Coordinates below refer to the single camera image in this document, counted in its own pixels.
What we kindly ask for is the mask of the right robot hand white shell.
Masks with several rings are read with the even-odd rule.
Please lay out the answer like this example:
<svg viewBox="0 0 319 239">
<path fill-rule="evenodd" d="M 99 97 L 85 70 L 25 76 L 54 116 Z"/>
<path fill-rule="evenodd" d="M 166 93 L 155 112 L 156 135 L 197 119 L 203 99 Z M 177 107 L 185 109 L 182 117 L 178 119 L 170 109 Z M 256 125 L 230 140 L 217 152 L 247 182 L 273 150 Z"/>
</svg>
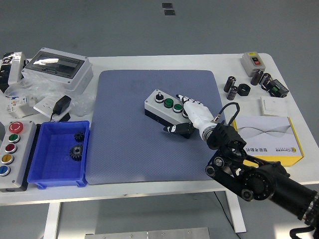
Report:
<svg viewBox="0 0 319 239">
<path fill-rule="evenodd" d="M 193 132 L 194 129 L 198 129 L 201 138 L 204 139 L 205 135 L 216 127 L 216 123 L 213 122 L 214 116 L 202 102 L 182 95 L 176 96 L 181 100 L 191 123 L 168 126 L 164 128 L 164 131 L 174 134 L 186 134 Z"/>
</svg>

